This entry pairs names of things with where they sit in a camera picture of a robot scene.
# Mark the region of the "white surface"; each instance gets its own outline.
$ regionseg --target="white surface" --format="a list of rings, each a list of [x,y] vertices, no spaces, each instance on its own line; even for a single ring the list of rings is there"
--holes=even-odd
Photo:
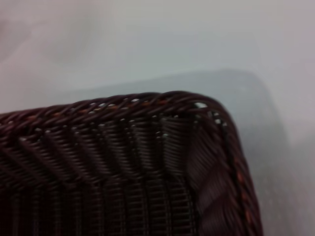
[[[190,90],[235,118],[266,236],[315,234],[313,0],[0,0],[0,112]]]

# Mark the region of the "wicker weave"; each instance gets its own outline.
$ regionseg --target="wicker weave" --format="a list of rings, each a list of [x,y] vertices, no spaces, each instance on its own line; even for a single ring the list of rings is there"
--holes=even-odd
[[[0,115],[2,236],[262,236],[237,131],[188,92]]]

